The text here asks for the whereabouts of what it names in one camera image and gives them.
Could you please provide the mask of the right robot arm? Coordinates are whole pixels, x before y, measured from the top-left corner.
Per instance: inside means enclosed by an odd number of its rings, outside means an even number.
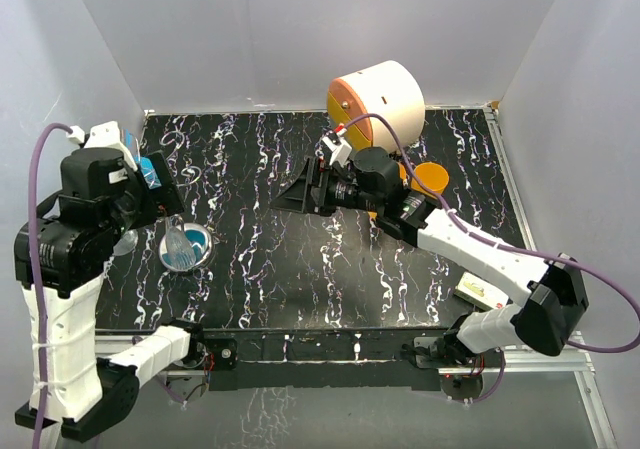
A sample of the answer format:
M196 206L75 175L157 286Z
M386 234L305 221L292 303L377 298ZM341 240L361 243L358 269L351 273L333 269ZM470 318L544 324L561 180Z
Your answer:
M557 356L588 307L570 257L539 259L477 229L461 231L433 198L404 184L399 164L381 148L357 152L346 169L307 158L271 206L322 217L339 208L373 212L387 235L442 256L505 293L509 304L460 317L433 346L433 356L460 366L515 344Z

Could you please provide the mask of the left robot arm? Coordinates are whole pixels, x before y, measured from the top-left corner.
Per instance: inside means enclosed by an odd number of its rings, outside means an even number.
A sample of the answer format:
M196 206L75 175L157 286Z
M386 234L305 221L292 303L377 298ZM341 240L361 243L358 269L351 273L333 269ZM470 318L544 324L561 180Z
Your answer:
M165 368L200 365L207 345L201 325L175 319L97 356L96 305L115 246L127 231L180 214L184 202L160 153L150 157L158 182L148 184L116 122L66 134L75 148L61 162L61 187L39 200L29 182L28 221L14 242L34 359L32 394L15 421L35 433L59 425L64 438L84 443L123 421Z

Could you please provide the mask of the yellow wine glass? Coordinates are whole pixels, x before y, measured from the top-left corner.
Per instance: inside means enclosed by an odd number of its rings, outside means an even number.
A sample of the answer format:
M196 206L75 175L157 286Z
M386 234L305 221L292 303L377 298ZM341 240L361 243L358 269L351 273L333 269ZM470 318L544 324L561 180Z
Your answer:
M431 191L442 194L450 181L447 170L437 163L421 163L414 167L414 172L418 178L412 178L411 187L420 192L423 192L423 188L419 182L422 182Z
M410 183L409 183L409 176L407 175L407 171L406 168L404 166L404 164L402 162L400 162L399 160L396 161L396 164L399 168L399 176L401 178L402 184L404 188L407 188ZM375 219L377 217L377 213L376 212L369 212L369 218L372 224L375 224Z

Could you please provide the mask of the clear wine glass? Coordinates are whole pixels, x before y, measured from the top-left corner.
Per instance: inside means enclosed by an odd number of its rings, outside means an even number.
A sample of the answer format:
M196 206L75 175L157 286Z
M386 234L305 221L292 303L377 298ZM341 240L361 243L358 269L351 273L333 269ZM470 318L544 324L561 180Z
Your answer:
M171 217L164 218L165 226L165 256L168 265L175 272L186 272L193 269L198 261L195 250L184 232L182 224L174 225ZM113 249L116 257L132 252L138 242L138 232L135 229L125 231Z

